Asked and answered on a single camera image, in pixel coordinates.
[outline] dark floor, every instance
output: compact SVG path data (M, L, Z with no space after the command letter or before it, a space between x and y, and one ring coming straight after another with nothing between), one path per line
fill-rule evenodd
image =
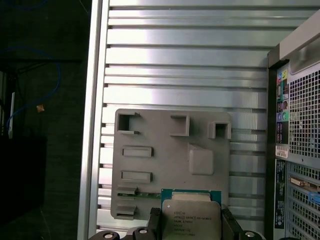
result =
M90 13L85 12L78 0L47 0L32 11L5 4L27 6L40 2L0 1L0 49L31 47L55 59L73 62L60 64L61 83L52 97L43 102L44 112L38 113L35 106L29 107L15 118L20 134L47 140L44 203L2 226L2 240L77 239ZM91 1L82 2L90 11ZM0 55L4 57L14 58L7 64L16 69L30 64L24 59L43 59L22 49ZM16 109L49 93L57 78L54 63L21 74L22 98L16 97ZM23 199L19 186L16 186L15 197Z

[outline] rectangular slot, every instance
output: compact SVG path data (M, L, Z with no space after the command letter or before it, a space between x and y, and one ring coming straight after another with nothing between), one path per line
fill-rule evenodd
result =
M122 219L122 220L133 220L134 216L130 214L122 214L122 213L117 213L116 214L117 219Z
M117 206L116 212L117 214L124 214L124 215L134 215L136 210L136 206Z
M288 109L288 101L283 102L283 109L287 110Z
M277 113L281 113L283 111L283 103L282 102L278 102L276 104L276 112Z
M276 131L277 133L282 133L282 122L277 122Z
M281 85L280 84L276 88L276 96L277 96L277 99L280 99L280 97L281 97Z
M139 134L138 131L134 131L130 129L130 122L132 121L132 118L138 117L139 114L134 113L119 113L118 114L118 122L117 122L117 131L121 134L132 134L137 135Z
M190 117L186 114L175 113L171 114L170 118L173 120L170 127L170 136L189 136Z
M137 191L138 191L137 187L120 186L116 189L117 194L135 195Z
M231 123L229 122L209 122L207 131L207 136L209 139L231 139Z
M122 155L127 157L151 158L153 149L149 146L124 146Z
M308 187L314 189L314 191L317 191L317 189L318 189L317 185L315 185L311 182L308 182Z
M152 181L151 172L140 172L140 171L122 171L121 179L124 182L129 183L145 183L148 184Z

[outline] ventilation grille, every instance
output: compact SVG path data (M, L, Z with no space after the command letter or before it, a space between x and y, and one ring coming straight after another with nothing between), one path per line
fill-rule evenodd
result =
M299 200L300 202L314 208L315 210L320 210L320 207L319 205L309 201L309 197L307 194L297 190L297 189L294 189L294 188L291 188L291 196L296 199L296 200Z
M304 219L299 217L295 213L290 214L290 220L292 223L294 223L297 227L302 229L304 232L306 232L310 237L312 237L315 240L318 240L320 238L320 232L313 226L311 226L308 222L306 222Z
M320 185L320 171L288 162L286 212L288 231L301 240L320 240L320 205L309 199L309 192L316 192ZM291 183L299 178L303 185Z
M292 210L296 211L301 216L307 218L308 220L310 220L314 224L318 224L319 216L317 216L315 213L309 211L308 209L306 209L305 207L301 206L300 204L298 204L294 201L291 201L290 205L291 205Z
M290 83L290 152L320 158L320 70Z
M319 178L319 171L313 168L309 168L306 166L298 165L298 164L291 164L291 171L315 180L320 180Z
M307 240L307 238L298 230L296 229L294 226L290 225L290 233L295 236L297 239L301 239L301 240Z

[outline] screw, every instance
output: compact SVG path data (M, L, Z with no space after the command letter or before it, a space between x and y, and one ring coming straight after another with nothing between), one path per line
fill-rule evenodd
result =
M111 239L114 235L112 233L107 233L106 235L104 235L105 239Z
M247 231L245 235L249 238L253 238L255 236L255 234L252 231Z

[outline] metal mesh grille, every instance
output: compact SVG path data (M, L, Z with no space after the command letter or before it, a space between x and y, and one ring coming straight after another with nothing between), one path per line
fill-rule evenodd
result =
M290 233L297 239L306 240L307 238L294 226L290 226Z
M320 70L290 83L290 152L320 158Z
M309 219L313 223L318 224L319 217L316 214L314 214L313 212L309 211L308 209L306 209L305 207L301 206L300 204L294 201L292 201L291 204L292 204L291 207L294 211L300 213L302 216Z
M295 198L296 200L299 200L302 203L304 203L304 204L306 204L306 205L308 205L308 206L310 206L310 207L312 207L312 208L314 208L316 210L320 210L320 207L317 204L309 201L309 197L308 197L307 194L305 194L305 193L303 193L303 192L301 192L299 190L296 190L296 189L292 188L291 189L291 196L293 198Z
M298 164L291 164L291 171L315 180L320 180L319 171L313 168L305 167Z
M320 238L320 232L318 232L314 227L308 224L305 220L301 219L298 215L292 213L290 220L300 227L303 231L309 234L312 238L318 239Z

